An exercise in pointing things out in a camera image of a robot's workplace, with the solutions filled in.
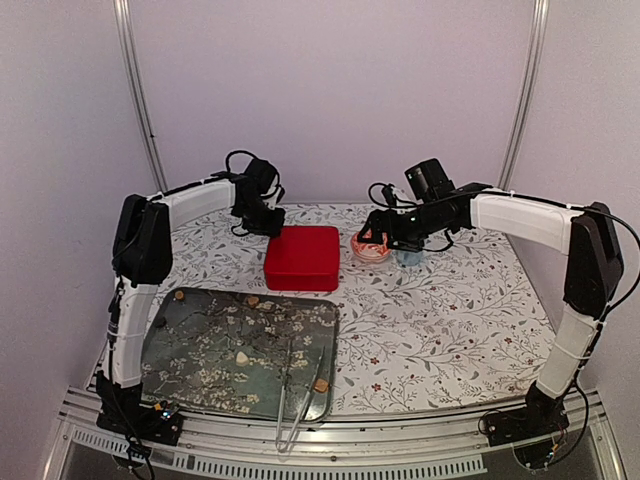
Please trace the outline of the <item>silver tongs white handle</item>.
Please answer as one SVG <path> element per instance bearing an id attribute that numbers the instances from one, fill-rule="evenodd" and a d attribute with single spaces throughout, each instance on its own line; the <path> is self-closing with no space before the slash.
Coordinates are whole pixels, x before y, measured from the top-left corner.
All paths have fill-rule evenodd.
<path id="1" fill-rule="evenodd" d="M 311 405 L 314 385 L 319 379 L 325 356 L 326 348 L 322 347 L 315 362 L 313 373 L 311 374 L 311 376 L 303 386 L 295 387 L 293 389 L 290 389 L 288 387 L 289 380 L 291 379 L 290 370 L 292 366 L 292 360 L 290 357 L 287 357 L 285 369 L 282 372 L 282 384 L 276 417 L 276 433 L 274 445 L 277 453 L 284 454 L 291 447 L 294 436 L 299 429 L 300 423 Z M 288 433 L 286 434 L 286 437 L 283 437 L 285 415 L 289 407 L 291 407 L 293 410 L 293 420 L 291 422 L 291 425 L 288 427 Z"/>

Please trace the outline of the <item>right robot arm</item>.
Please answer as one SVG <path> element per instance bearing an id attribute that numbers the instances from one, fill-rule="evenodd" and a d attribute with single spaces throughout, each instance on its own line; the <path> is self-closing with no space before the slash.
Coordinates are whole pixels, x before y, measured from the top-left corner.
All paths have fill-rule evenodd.
<path id="1" fill-rule="evenodd" d="M 618 231 L 633 235 L 633 228 L 600 201 L 570 203 L 478 182 L 457 186 L 435 158 L 404 175 L 413 199 L 401 198 L 391 183 L 376 183 L 382 197 L 358 240 L 418 253 L 439 232 L 479 229 L 509 238 L 555 332 L 528 393 L 532 402 L 516 421 L 524 435 L 539 435 L 555 420 L 551 401 L 567 393 L 589 362 L 608 314 L 629 296 L 619 290 L 625 260 Z"/>

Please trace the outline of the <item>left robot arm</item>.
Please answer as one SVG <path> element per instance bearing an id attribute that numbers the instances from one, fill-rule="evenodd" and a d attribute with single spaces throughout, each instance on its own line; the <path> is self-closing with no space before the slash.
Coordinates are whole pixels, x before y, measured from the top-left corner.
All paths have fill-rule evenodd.
<path id="1" fill-rule="evenodd" d="M 173 265 L 172 233 L 212 212 L 227 211 L 244 232 L 275 238 L 284 224 L 277 203 L 281 177 L 269 161 L 246 150 L 225 169 L 151 196 L 125 198 L 112 251 L 115 292 L 109 305 L 107 358 L 96 376 L 100 397 L 141 390 L 141 357 L 152 301 Z"/>

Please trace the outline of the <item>red box lid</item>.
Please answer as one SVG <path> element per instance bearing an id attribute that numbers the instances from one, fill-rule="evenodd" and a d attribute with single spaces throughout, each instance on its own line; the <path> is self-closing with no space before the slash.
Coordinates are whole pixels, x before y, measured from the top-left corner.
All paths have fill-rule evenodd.
<path id="1" fill-rule="evenodd" d="M 269 240 L 263 265 L 274 291 L 333 292 L 339 286 L 340 234 L 332 226 L 285 226 Z"/>

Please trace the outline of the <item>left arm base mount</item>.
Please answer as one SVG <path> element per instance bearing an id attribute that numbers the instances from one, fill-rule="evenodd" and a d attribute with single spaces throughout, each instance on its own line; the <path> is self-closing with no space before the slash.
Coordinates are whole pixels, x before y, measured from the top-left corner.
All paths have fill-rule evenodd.
<path id="1" fill-rule="evenodd" d="M 176 446 L 183 422 L 180 413 L 167 408 L 144 406 L 135 398 L 104 397 L 96 425 L 134 440 Z"/>

